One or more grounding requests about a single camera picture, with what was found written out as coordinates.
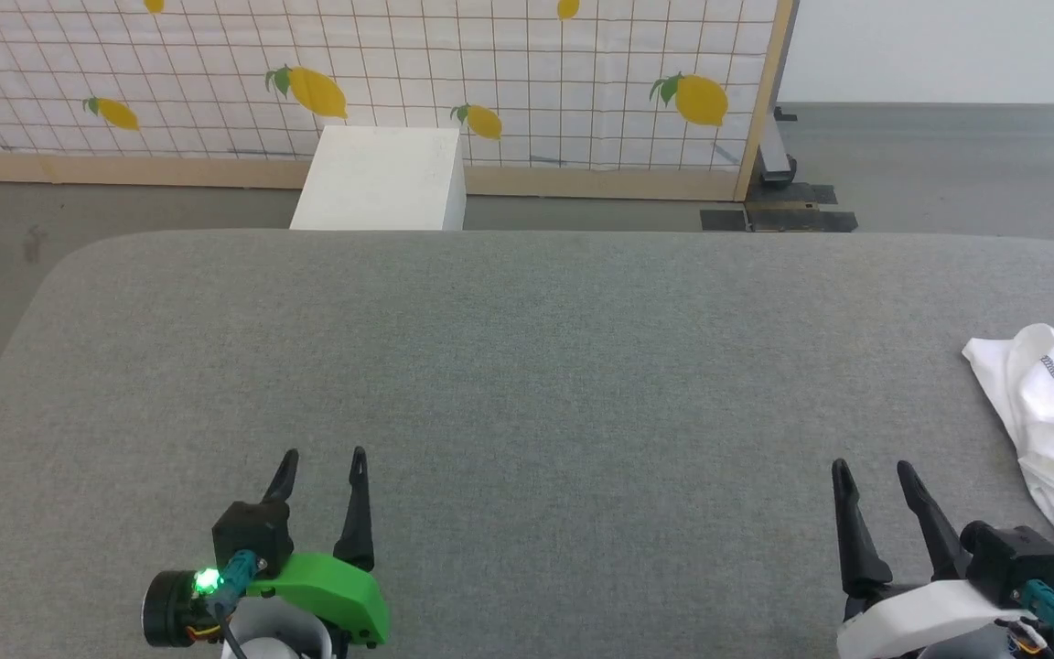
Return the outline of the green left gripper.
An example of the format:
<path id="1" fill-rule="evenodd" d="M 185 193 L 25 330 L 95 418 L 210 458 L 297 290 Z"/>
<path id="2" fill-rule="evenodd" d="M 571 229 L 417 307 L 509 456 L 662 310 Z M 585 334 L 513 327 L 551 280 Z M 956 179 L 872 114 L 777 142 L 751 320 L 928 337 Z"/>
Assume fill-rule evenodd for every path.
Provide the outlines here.
<path id="1" fill-rule="evenodd" d="M 285 451 L 262 504 L 292 496 L 298 450 Z M 160 571 L 142 603 L 149 645 L 221 650 L 376 648 L 389 641 L 392 614 L 371 571 L 375 568 L 367 451 L 357 446 L 350 493 L 333 556 L 300 553 L 275 578 L 266 560 L 238 551 L 223 567 Z"/>

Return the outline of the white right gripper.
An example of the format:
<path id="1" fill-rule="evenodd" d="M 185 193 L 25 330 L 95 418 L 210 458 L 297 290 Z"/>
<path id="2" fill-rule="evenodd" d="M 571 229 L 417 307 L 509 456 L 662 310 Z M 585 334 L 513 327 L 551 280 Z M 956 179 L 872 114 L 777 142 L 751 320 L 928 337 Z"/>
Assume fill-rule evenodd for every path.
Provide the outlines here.
<path id="1" fill-rule="evenodd" d="M 996 619 L 1020 618 L 1019 606 L 1000 608 L 962 580 L 971 555 L 916 468 L 900 460 L 897 476 L 907 508 L 919 521 L 932 583 L 881 600 L 845 621 L 837 631 L 840 658 L 895 658 L 993 627 Z M 842 589 L 848 598 L 879 597 L 894 575 L 876 551 L 861 513 L 860 489 L 844 459 L 834 460 L 832 485 Z"/>

